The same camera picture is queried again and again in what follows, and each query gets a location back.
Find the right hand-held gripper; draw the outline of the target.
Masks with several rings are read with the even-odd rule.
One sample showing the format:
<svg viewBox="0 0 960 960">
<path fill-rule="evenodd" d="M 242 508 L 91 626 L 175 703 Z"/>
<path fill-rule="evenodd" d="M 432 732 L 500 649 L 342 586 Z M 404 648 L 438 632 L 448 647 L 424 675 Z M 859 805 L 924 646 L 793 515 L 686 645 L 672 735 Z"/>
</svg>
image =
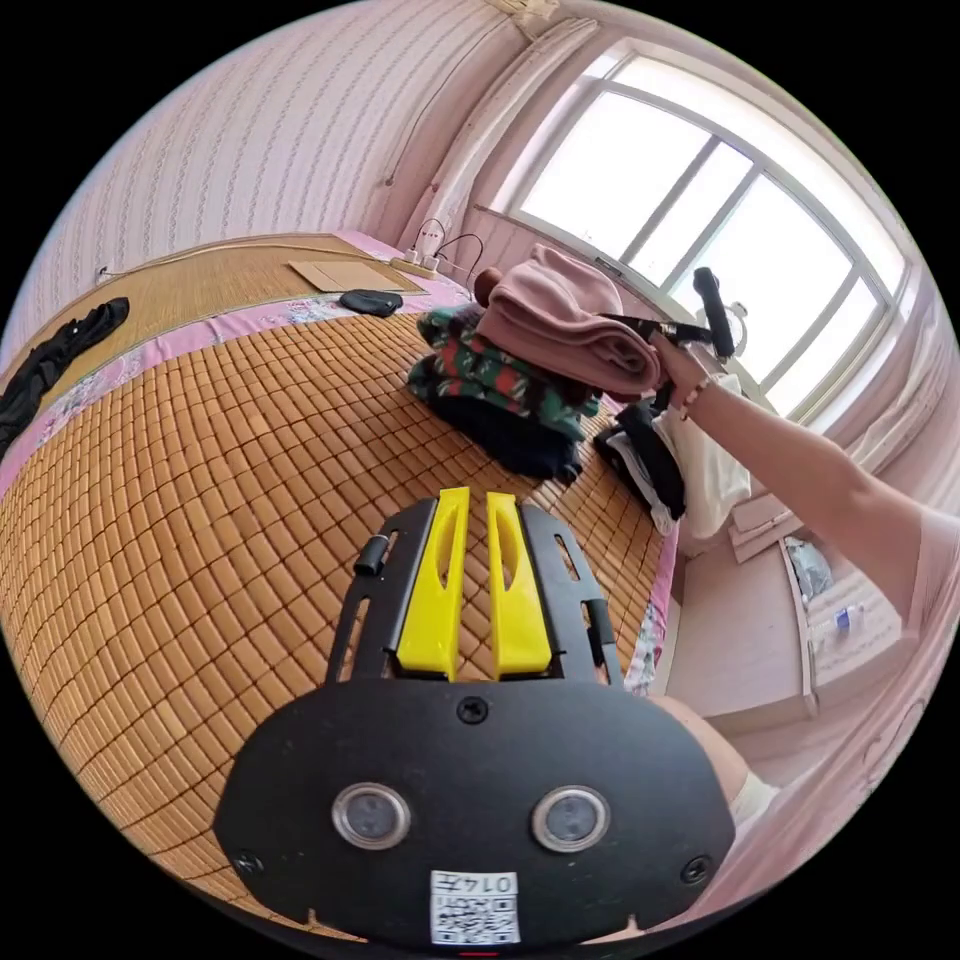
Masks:
<svg viewBox="0 0 960 960">
<path fill-rule="evenodd" d="M 650 347 L 651 334 L 655 331 L 661 332 L 673 344 L 685 347 L 711 376 L 722 371 L 722 356 L 717 352 L 714 337 L 707 328 L 687 323 L 677 324 L 611 313 L 601 313 L 600 317 L 637 333 Z M 672 384 L 666 379 L 663 371 L 662 380 L 663 382 L 656 388 L 654 399 L 651 402 L 652 409 L 657 413 L 663 413 L 669 406 L 672 406 L 670 404 Z"/>
</svg>

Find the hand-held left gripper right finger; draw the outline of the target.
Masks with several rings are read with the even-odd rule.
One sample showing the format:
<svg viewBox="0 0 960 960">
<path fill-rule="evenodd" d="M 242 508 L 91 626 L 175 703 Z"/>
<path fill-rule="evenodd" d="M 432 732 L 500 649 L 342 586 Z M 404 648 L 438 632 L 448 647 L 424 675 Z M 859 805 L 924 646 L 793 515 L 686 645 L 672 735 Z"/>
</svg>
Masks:
<svg viewBox="0 0 960 960">
<path fill-rule="evenodd" d="M 544 674 L 552 660 L 535 565 L 514 495 L 486 495 L 491 643 L 498 681 Z"/>
</svg>

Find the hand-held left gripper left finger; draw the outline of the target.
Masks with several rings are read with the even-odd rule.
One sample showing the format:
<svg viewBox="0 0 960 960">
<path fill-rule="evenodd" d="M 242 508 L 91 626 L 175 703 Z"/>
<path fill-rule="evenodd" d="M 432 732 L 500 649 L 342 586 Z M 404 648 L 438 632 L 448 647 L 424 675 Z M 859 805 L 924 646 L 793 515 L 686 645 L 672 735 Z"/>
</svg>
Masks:
<svg viewBox="0 0 960 960">
<path fill-rule="evenodd" d="M 440 492 L 396 650 L 401 669 L 453 682 L 457 675 L 470 490 Z"/>
</svg>

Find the person's right hand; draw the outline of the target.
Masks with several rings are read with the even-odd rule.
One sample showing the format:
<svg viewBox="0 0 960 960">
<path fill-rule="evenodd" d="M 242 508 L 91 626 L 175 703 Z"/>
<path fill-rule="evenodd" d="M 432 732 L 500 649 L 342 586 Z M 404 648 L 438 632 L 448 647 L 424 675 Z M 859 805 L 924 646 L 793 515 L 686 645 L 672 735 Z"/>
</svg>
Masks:
<svg viewBox="0 0 960 960">
<path fill-rule="evenodd" d="M 661 332 L 653 332 L 649 343 L 659 357 L 666 379 L 672 384 L 670 404 L 685 419 L 691 405 L 713 378 L 685 347 L 673 344 Z"/>
</svg>

